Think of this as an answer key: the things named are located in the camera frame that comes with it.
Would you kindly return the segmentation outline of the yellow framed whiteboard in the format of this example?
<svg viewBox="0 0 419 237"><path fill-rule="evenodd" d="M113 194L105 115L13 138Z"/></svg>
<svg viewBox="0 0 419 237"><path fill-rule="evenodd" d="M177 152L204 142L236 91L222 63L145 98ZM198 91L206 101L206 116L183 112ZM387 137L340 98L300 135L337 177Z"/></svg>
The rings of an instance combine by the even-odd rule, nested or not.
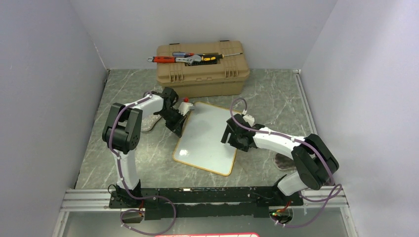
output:
<svg viewBox="0 0 419 237"><path fill-rule="evenodd" d="M175 161L222 176L233 169L237 149L221 143L227 120L227 108L196 102L172 157Z"/></svg>

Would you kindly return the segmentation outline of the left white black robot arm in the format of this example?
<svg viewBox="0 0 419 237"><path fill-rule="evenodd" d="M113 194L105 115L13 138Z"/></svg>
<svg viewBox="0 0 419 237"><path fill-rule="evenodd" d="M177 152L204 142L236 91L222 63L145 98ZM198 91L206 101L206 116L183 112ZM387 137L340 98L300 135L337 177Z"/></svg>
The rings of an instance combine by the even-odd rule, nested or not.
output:
<svg viewBox="0 0 419 237"><path fill-rule="evenodd" d="M165 120L166 128L181 137L187 115L194 105L182 101L176 108L178 101L177 93L166 87L162 92L146 92L137 101L114 103L110 108L102 140L115 159L117 187L118 190L125 191L122 200L129 207L136 207L142 201L140 178L135 164L135 150L140 141L142 121L148 116L158 115Z"/></svg>

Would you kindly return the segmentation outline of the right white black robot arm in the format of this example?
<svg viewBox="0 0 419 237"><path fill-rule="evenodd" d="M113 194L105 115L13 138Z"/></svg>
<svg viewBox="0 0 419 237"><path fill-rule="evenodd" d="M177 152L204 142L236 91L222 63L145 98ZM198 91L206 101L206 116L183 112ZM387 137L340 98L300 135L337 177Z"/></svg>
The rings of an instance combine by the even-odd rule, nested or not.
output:
<svg viewBox="0 0 419 237"><path fill-rule="evenodd" d="M280 178L272 192L278 205L286 204L304 189L319 190L339 169L338 161L318 135L291 136L262 124L251 126L249 121L242 114L229 118L221 142L244 152L250 148L271 150L294 162L296 172Z"/></svg>

